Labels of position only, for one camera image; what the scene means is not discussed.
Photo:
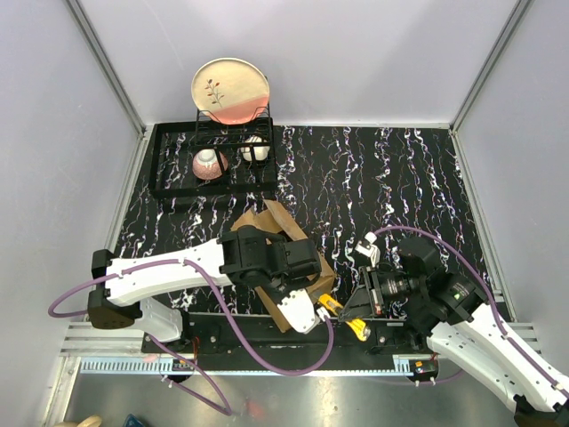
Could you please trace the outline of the yellow utility knife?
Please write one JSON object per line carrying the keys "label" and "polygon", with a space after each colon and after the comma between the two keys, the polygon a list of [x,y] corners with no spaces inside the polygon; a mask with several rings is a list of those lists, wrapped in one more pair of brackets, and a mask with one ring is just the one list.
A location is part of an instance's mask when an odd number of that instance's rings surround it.
{"label": "yellow utility knife", "polygon": [[361,318],[351,318],[344,306],[335,300],[330,294],[322,293],[317,301],[336,316],[339,322],[345,323],[355,334],[360,342],[366,342],[371,335],[370,327]]}

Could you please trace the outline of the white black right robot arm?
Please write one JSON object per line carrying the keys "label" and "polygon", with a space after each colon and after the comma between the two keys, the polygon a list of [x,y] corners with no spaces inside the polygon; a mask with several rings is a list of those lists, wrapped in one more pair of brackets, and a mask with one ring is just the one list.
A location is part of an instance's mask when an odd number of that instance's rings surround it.
{"label": "white black right robot arm", "polygon": [[507,324],[478,284],[445,269],[424,238],[399,242],[399,266],[380,262],[369,233],[356,250],[370,260],[339,318],[381,318],[399,312],[406,347],[450,359],[483,384],[518,426],[566,426],[568,378]]}

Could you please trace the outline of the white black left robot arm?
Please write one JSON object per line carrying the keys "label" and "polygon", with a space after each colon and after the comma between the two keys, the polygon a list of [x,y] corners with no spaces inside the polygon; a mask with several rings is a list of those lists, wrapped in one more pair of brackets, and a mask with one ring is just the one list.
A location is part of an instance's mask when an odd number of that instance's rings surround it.
{"label": "white black left robot arm", "polygon": [[87,313],[97,329],[138,329],[181,352],[191,344],[192,331],[178,311],[155,296],[202,286],[244,286],[263,290],[293,330],[306,334],[319,322],[307,288],[321,271],[309,239],[245,225],[189,249],[109,260],[102,284],[89,293]]}

